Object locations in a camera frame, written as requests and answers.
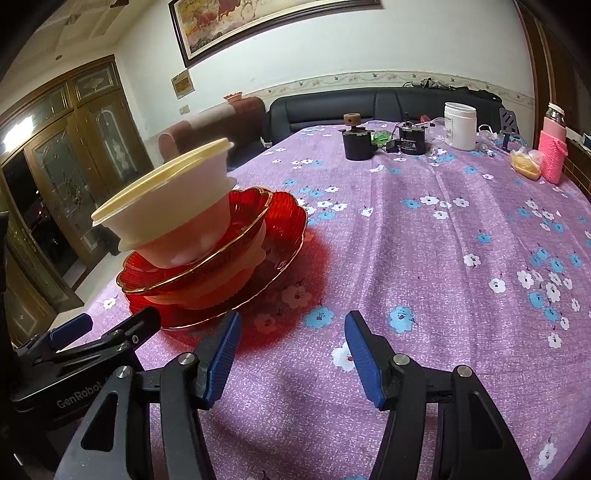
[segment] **framed painting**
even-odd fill
[[[380,0],[172,0],[168,6],[188,68],[277,25],[338,10],[379,7]]]

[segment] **white wall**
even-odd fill
[[[143,139],[228,93],[325,74],[418,70],[470,77],[534,96],[530,56],[512,0],[382,0],[384,9],[324,15],[247,38],[190,69],[195,92],[177,100],[184,70],[168,0],[155,0],[115,58]]]

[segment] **bottle cap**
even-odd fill
[[[549,103],[548,106],[552,109],[552,110],[556,110],[560,115],[564,115],[564,110],[562,110],[558,105],[554,104],[554,103]]]

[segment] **brown sofa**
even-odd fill
[[[196,113],[166,129],[158,137],[165,162],[218,138],[234,143],[228,154],[228,170],[234,170],[263,152],[261,143],[265,104],[259,97],[221,103]]]

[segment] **table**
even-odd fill
[[[225,393],[202,415],[218,478],[369,476],[387,414],[365,398],[345,343],[345,314],[358,309],[421,365],[470,365],[532,478],[551,479],[591,417],[589,203],[570,180],[530,181],[498,146],[493,157],[456,151],[437,129],[430,155],[350,162],[338,128],[305,129],[232,172],[241,188],[292,192],[310,219],[293,265],[241,311]],[[128,312],[111,282],[82,341]],[[155,368],[190,349],[159,333],[138,356]],[[436,424],[429,408],[420,478]]]

